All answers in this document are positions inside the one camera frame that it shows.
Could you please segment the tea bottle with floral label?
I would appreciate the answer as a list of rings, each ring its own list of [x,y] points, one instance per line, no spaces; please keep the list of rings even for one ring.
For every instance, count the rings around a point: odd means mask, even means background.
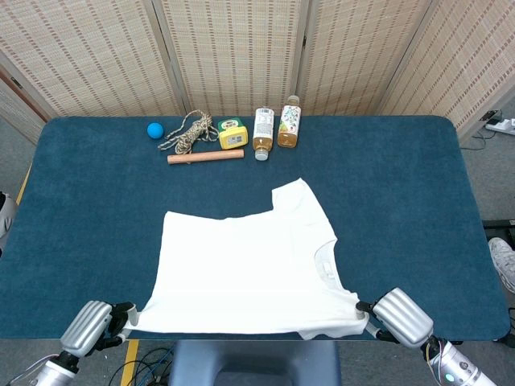
[[[278,127],[278,146],[285,148],[296,147],[299,136],[301,111],[299,97],[290,95],[282,108]]]

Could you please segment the grey white shoe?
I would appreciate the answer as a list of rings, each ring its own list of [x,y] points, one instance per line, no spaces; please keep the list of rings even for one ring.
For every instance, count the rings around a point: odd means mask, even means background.
[[[17,210],[16,201],[7,193],[0,191],[0,247],[7,241]]]

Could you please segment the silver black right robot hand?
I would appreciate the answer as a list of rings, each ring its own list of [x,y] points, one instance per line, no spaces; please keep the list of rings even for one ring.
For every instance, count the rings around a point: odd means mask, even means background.
[[[434,332],[433,319],[402,289],[393,288],[374,303],[359,301],[356,309],[381,322],[384,330],[367,322],[365,330],[375,339],[420,348]]]

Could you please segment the blue carpet table cover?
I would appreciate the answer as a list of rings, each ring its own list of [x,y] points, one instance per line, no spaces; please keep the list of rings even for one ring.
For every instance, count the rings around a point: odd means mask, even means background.
[[[490,341],[508,307],[453,124],[444,117],[303,117],[298,145],[259,162],[171,166],[148,117],[60,117],[43,128],[5,252],[0,339],[56,339],[89,300],[144,306],[167,211],[223,219],[270,210],[303,179],[337,236],[346,289],[394,287],[439,336]]]

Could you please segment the white power strip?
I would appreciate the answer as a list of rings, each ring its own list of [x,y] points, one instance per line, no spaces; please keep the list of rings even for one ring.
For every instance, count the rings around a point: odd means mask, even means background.
[[[515,118],[492,118],[485,124],[485,129],[515,136]]]

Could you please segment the woven bamboo screen panel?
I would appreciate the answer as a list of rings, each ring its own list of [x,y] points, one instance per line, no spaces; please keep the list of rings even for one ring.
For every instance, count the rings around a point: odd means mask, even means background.
[[[0,66],[0,117],[33,145],[37,145],[46,121],[19,95]]]
[[[0,65],[49,117],[182,113],[153,0],[0,0]]]
[[[372,115],[431,0],[310,0],[297,92],[303,115]]]
[[[515,0],[431,0],[378,111],[448,119],[464,140],[515,92]]]
[[[152,0],[183,110],[279,111],[296,92],[309,0]]]

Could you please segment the yellow plastic box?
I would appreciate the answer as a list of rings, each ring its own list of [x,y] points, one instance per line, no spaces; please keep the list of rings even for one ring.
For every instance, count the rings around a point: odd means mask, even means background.
[[[232,117],[220,121],[217,124],[217,128],[222,150],[230,150],[248,143],[248,130],[239,117]]]

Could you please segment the tea bottle with white label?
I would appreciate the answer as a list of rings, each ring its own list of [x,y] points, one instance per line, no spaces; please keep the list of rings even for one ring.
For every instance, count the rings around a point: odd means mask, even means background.
[[[258,161],[266,161],[273,147],[274,111],[270,108],[258,108],[255,111],[253,125],[253,150]]]

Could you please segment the white T-shirt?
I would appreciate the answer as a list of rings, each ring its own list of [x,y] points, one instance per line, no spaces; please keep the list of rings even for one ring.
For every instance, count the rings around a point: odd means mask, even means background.
[[[368,316],[337,272],[336,234],[311,188],[271,192],[269,211],[215,220],[169,211],[136,331],[303,339],[361,334]]]

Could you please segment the white sneaker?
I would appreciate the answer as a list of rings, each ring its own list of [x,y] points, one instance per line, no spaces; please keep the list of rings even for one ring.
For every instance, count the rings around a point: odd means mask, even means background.
[[[503,239],[493,237],[488,241],[492,263],[509,292],[515,294],[515,251]]]

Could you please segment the wooden rolling pin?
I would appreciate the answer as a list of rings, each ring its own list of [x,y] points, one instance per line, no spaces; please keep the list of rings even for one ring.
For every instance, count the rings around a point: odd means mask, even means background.
[[[191,154],[173,154],[167,156],[169,165],[194,163],[194,162],[211,162],[226,159],[239,159],[245,157],[243,149],[209,151]]]

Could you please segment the black metal floor frame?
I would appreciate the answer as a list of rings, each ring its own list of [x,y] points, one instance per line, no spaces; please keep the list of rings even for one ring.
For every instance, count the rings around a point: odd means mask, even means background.
[[[515,220],[483,220],[486,237],[500,237],[515,240]]]

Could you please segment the blue-grey robot torso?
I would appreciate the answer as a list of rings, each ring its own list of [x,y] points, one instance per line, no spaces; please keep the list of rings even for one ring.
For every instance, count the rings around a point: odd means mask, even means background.
[[[222,372],[283,376],[292,386],[341,386],[333,341],[180,340],[168,386],[215,386]]]

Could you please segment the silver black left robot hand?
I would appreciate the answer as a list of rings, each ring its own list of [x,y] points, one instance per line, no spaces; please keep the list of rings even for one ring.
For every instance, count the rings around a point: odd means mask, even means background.
[[[139,312],[132,302],[89,301],[63,333],[60,343],[69,354],[83,358],[123,344],[138,320]]]

